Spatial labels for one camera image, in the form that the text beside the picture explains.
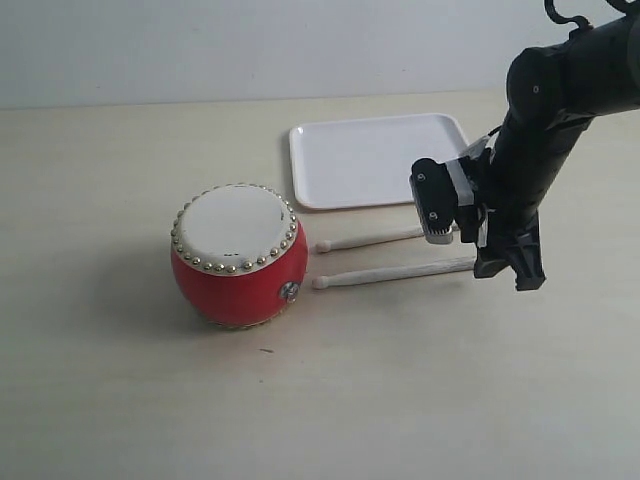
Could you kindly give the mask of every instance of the wooden drumstick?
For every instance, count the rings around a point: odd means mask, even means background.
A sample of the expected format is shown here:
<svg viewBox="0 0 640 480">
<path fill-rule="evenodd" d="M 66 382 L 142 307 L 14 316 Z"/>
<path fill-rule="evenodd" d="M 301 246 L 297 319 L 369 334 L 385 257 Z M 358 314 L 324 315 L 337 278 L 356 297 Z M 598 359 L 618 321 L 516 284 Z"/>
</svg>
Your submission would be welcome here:
<svg viewBox="0 0 640 480">
<path fill-rule="evenodd" d="M 457 231 L 458 226 L 454 224 L 453 229 L 454 231 Z M 388 230 L 381 233 L 373 233 L 371 235 L 361 235 L 344 240 L 324 240 L 316 244 L 316 251 L 318 253 L 328 253 L 332 250 L 348 250 L 350 248 L 365 247 L 367 245 L 395 242 L 396 240 L 406 240 L 408 238 L 417 238 L 422 236 L 424 236 L 424 231 L 422 230 L 422 227 L 418 225 Z"/>
<path fill-rule="evenodd" d="M 428 277 L 445 273 L 464 272 L 473 270 L 475 257 L 460 257 L 426 265 L 376 268 L 373 270 L 361 270 L 355 272 L 340 273 L 338 275 L 316 277 L 312 286 L 315 290 L 324 290 L 330 287 L 344 287 L 350 285 L 364 285 L 367 283 L 388 282 L 405 278 Z"/>
</svg>

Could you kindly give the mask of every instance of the drumhead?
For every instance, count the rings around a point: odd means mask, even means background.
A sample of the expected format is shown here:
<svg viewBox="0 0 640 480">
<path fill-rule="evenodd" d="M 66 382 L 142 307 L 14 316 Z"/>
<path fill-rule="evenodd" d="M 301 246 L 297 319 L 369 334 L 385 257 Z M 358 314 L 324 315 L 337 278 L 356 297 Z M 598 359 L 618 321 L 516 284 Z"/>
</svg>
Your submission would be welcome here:
<svg viewBox="0 0 640 480">
<path fill-rule="evenodd" d="M 185 206 L 173 245 L 194 267 L 241 275 L 276 261 L 295 241 L 293 209 L 266 187 L 215 188 Z"/>
</svg>

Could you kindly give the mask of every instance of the drum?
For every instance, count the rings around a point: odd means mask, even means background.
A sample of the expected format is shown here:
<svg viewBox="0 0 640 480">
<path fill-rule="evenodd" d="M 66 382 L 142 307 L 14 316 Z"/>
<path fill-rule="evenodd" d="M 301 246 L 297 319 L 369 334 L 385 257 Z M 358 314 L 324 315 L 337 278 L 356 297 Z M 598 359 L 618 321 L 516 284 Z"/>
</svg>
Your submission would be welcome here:
<svg viewBox="0 0 640 480">
<path fill-rule="evenodd" d="M 298 295 L 308 247 L 289 202 L 258 185 L 216 187 L 178 212 L 171 265 L 186 299 L 207 321 L 247 328 Z"/>
</svg>

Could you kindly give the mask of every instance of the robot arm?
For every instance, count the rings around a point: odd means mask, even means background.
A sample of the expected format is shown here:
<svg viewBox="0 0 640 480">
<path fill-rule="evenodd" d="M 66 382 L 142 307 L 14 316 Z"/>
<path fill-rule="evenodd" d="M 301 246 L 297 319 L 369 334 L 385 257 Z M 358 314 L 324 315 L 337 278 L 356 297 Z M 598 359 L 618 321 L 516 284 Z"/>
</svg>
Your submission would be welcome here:
<svg viewBox="0 0 640 480">
<path fill-rule="evenodd" d="M 410 184 L 427 241 L 475 243 L 476 278 L 507 267 L 516 289 L 536 290 L 545 281 L 538 207 L 595 117 L 640 108 L 640 1 L 606 0 L 624 16 L 593 28 L 584 17 L 569 40 L 524 50 L 507 75 L 509 109 L 503 124 L 460 158 L 412 166 Z M 487 147 L 496 135 L 493 148 Z"/>
</svg>

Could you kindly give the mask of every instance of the plastic tray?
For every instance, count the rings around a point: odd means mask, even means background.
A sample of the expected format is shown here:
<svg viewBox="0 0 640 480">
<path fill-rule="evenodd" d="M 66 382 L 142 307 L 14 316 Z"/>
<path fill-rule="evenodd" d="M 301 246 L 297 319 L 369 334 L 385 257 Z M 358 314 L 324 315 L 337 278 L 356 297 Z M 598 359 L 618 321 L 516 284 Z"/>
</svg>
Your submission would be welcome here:
<svg viewBox="0 0 640 480">
<path fill-rule="evenodd" d="M 411 203 L 411 165 L 468 146 L 456 119 L 441 113 L 308 123 L 289 140 L 296 199 L 310 209 Z"/>
</svg>

